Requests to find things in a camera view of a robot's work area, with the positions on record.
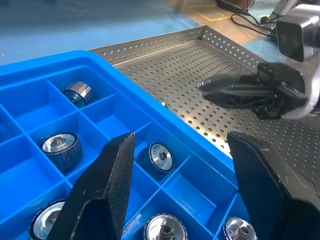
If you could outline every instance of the yellow tape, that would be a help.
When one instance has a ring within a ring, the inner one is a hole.
[[[198,12],[196,9],[194,8],[210,8],[210,7],[216,7],[217,5],[214,4],[207,4],[207,5],[192,5],[189,6],[190,9],[192,9],[193,11],[195,11],[197,14],[201,15],[202,17],[204,17],[205,19],[207,19],[210,22],[215,22],[215,21],[219,21],[219,20],[224,20],[224,19],[229,19],[230,16],[224,16],[223,14],[211,9],[212,11],[216,12],[217,14],[223,16],[223,17],[218,17],[218,18],[208,18],[207,16],[203,15],[202,13]]]

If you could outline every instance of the black cable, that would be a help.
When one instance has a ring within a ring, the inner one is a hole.
[[[255,24],[254,22],[250,21],[249,19],[247,19],[246,17],[240,15],[240,14],[234,13],[234,14],[231,15],[231,21],[232,21],[234,24],[239,25],[239,26],[241,26],[241,27],[244,26],[244,28],[245,28],[245,27],[247,27],[247,26],[242,25],[242,24],[236,22],[236,21],[234,20],[234,16],[237,16],[237,17],[240,17],[240,18],[246,20],[248,23],[252,24],[252,25],[255,26],[255,27],[258,27],[258,28],[261,28],[261,29],[264,29],[264,30],[266,30],[266,31],[271,32],[270,28],[265,27],[265,26],[261,26],[261,24],[258,22],[258,20],[255,19],[251,14],[248,14],[247,16],[252,17],[253,20],[256,22],[256,24]]]
[[[243,15],[248,16],[248,17],[251,17],[256,23],[250,21],[249,19],[247,19],[247,18],[244,17]],[[266,30],[266,31],[268,31],[268,32],[270,32],[270,33],[267,34],[267,33],[264,33],[264,32],[261,32],[261,31],[255,29],[255,28],[253,28],[253,27],[246,26],[246,25],[243,25],[243,24],[241,24],[241,23],[238,23],[238,22],[236,22],[236,21],[234,20],[234,16],[240,17],[240,18],[246,20],[246,21],[247,21],[248,23],[250,23],[251,25],[253,25],[253,26],[257,27],[257,28],[261,28],[261,29],[263,29],[263,30]],[[271,20],[269,20],[269,21],[267,21],[267,22],[260,23],[260,22],[259,22],[254,16],[252,16],[249,12],[243,12],[242,15],[237,14],[237,13],[232,14],[231,17],[230,17],[230,20],[231,20],[231,22],[233,22],[234,24],[236,24],[236,25],[238,25],[238,26],[240,26],[240,27],[242,27],[242,28],[246,28],[246,29],[252,30],[252,31],[254,31],[254,32],[258,33],[258,34],[261,34],[261,35],[264,35],[264,36],[267,36],[267,37],[270,37],[270,38],[277,38],[276,35],[271,34],[271,32],[272,32],[272,29],[271,29],[271,28],[268,28],[268,27],[265,27],[265,26],[262,26],[262,25],[274,24],[274,23],[276,23],[274,20],[279,19],[279,18],[281,18],[281,17],[283,17],[283,15],[276,16],[276,17],[274,17],[273,19],[271,19]]]
[[[233,19],[233,16],[241,16],[241,15],[236,14],[236,13],[231,15],[230,20],[231,20],[231,22],[233,22],[234,24],[236,24],[236,25],[238,25],[238,26],[240,26],[240,27],[246,28],[246,29],[250,29],[250,30],[252,30],[252,31],[254,31],[254,32],[258,33],[258,34],[261,34],[261,35],[265,35],[265,36],[268,36],[268,35],[269,35],[269,34],[266,34],[266,33],[264,33],[264,32],[258,31],[258,30],[256,30],[256,29],[254,29],[253,27],[246,26],[246,25],[243,25],[243,24],[241,24],[241,23],[236,22],[236,21]]]

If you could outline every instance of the shiny metal ring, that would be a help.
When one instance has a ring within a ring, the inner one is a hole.
[[[32,240],[47,239],[64,204],[64,200],[52,202],[35,215],[29,228],[29,236]]]
[[[72,133],[59,133],[45,139],[41,144],[41,149],[45,153],[58,153],[71,147],[76,141],[76,136]]]
[[[169,150],[160,143],[154,143],[149,148],[152,163],[162,172],[169,173],[173,169],[174,159]]]
[[[171,214],[157,214],[145,224],[143,231],[145,240],[187,240],[188,234],[182,222]]]
[[[223,224],[227,240],[258,240],[252,225],[240,217],[229,217]]]

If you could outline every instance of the blue floor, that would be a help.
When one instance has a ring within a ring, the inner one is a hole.
[[[284,63],[287,59],[286,56],[280,53],[278,45],[270,41],[266,36],[247,42],[243,46],[268,62]]]
[[[0,23],[0,65],[198,26],[161,0],[0,0]]]

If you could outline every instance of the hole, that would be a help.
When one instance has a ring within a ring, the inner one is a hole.
[[[248,234],[249,234],[249,230],[248,230],[245,226],[242,226],[242,227],[241,227],[241,231],[242,231],[245,235],[248,235]]]
[[[161,227],[161,229],[162,229],[162,231],[163,231],[164,233],[166,233],[166,234],[169,234],[169,233],[171,232],[171,227],[168,226],[168,225],[163,225],[163,226]]]

